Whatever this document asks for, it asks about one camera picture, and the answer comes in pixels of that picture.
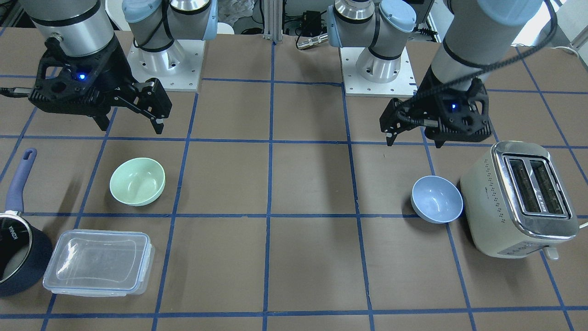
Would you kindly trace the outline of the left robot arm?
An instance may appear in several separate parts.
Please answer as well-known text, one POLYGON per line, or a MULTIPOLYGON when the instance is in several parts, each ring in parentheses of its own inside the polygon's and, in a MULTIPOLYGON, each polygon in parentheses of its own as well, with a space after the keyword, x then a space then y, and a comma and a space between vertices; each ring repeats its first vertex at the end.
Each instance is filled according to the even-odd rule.
MULTIPOLYGON (((418 127, 440 148, 446 141, 481 142, 493 134, 489 74, 534 54, 545 42, 506 58, 525 24, 542 6, 541 0, 447 0, 453 19, 418 85, 416 94, 393 98, 379 118, 391 146, 397 136, 418 127)), ((336 0, 326 9, 326 27, 333 47, 361 47, 358 65, 363 77, 376 81, 379 65, 396 69, 416 12, 403 0, 336 0)))

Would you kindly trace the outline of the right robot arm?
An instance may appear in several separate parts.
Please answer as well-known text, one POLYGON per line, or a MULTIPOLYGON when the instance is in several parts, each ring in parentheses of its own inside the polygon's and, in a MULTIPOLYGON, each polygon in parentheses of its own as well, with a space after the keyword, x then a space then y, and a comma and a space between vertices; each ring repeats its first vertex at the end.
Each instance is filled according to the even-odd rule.
POLYGON ((192 73, 181 40, 212 40, 218 33, 216 0, 124 0, 124 19, 133 33, 138 64, 148 75, 138 81, 115 35, 102 0, 23 0, 44 37, 32 88, 4 88, 53 114, 83 115, 105 131, 111 107, 124 107, 149 119, 156 134, 164 129, 172 103, 170 85, 160 81, 192 73))

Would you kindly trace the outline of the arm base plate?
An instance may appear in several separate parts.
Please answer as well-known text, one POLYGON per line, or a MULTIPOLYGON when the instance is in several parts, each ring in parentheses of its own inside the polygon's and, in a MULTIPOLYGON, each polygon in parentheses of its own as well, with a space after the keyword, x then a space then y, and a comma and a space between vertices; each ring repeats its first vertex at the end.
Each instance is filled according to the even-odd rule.
POLYGON ((131 46, 127 61, 140 82, 157 78, 166 91, 197 92, 205 47, 204 40, 175 40, 170 48, 160 52, 131 46))
POLYGON ((417 92, 408 52, 393 60, 376 58, 367 48, 340 48, 345 92, 357 97, 408 98, 417 92))

